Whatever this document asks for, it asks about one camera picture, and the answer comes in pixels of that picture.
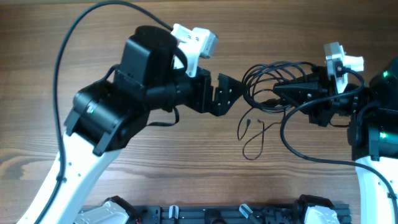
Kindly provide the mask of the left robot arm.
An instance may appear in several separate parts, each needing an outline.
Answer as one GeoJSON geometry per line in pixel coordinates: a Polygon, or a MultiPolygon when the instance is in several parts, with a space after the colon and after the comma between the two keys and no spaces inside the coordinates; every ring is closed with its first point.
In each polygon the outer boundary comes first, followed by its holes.
{"type": "Polygon", "coordinates": [[[21,223],[73,223],[95,183],[138,132],[150,112],[185,105],[223,116],[243,94],[243,84],[219,75],[213,87],[199,58],[212,55],[218,38],[209,30],[172,31],[140,26],[128,38],[121,62],[81,89],[65,121],[60,152],[21,223]]]}

